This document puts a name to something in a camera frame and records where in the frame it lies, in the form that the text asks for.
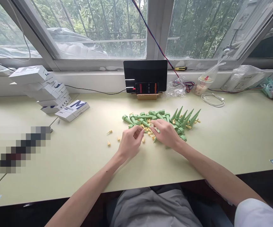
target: phone screen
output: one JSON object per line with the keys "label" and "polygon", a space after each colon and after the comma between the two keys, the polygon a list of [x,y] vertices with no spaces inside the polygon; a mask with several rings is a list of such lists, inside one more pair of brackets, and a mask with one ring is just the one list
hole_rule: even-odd
{"label": "phone screen", "polygon": [[136,94],[157,94],[158,83],[136,83],[135,93]]}

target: right hand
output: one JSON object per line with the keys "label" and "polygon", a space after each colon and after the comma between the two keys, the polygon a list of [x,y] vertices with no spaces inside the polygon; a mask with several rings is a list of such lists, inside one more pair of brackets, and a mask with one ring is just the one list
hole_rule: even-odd
{"label": "right hand", "polygon": [[162,119],[152,120],[151,123],[160,130],[158,133],[155,128],[150,127],[156,138],[167,147],[177,151],[184,141],[178,136],[173,126]]}

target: person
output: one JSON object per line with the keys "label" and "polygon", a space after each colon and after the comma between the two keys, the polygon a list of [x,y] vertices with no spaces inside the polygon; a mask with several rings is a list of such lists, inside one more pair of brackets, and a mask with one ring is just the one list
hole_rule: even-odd
{"label": "person", "polygon": [[[172,125],[152,120],[150,129],[167,147],[185,157],[219,194],[237,206],[235,227],[273,226],[273,209],[248,185],[220,164],[184,142]],[[115,171],[138,153],[144,129],[134,126],[125,130],[118,151],[111,160],[82,185],[46,224],[80,226]],[[110,226],[202,226],[179,189],[158,193],[151,188],[130,189],[118,198]]]}

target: light green desk surface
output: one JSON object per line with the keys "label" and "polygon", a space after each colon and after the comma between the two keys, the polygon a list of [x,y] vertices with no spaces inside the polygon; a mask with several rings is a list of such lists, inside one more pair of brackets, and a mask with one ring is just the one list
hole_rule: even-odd
{"label": "light green desk surface", "polygon": [[6,146],[15,146],[21,133],[30,133],[31,126],[52,124],[56,116],[40,109],[41,106],[27,96],[0,97],[0,153],[5,153]]}
{"label": "light green desk surface", "polygon": [[[0,206],[70,197],[117,151],[117,136],[128,128],[124,114],[165,109],[172,115],[182,105],[183,111],[202,109],[201,123],[186,130],[195,149],[234,174],[272,170],[273,100],[256,91],[219,95],[225,98],[222,108],[193,94],[157,101],[137,101],[126,93],[80,94],[77,99],[88,102],[90,109],[71,123],[52,124],[50,146],[21,173],[7,174],[0,181]],[[145,138],[139,154],[116,172],[105,192],[202,179],[178,153],[153,143],[147,134]]]}

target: clear plastic bag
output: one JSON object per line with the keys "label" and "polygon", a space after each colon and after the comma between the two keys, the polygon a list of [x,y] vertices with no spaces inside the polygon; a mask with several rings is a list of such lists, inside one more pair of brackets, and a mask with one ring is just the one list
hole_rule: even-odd
{"label": "clear plastic bag", "polygon": [[224,65],[224,63],[218,63],[217,65],[214,65],[212,68],[205,71],[197,81],[196,88],[194,90],[195,95],[201,96],[203,93],[206,92],[206,90],[211,86],[211,84],[216,79],[217,73],[218,73],[218,67],[221,65]]}
{"label": "clear plastic bag", "polygon": [[186,86],[182,83],[183,81],[185,81],[184,76],[180,76],[175,81],[170,81],[167,84],[167,90],[163,93],[162,97],[186,97]]}
{"label": "clear plastic bag", "polygon": [[264,77],[264,70],[250,65],[241,65],[233,69],[231,77],[221,89],[228,92],[242,91],[262,80]]}

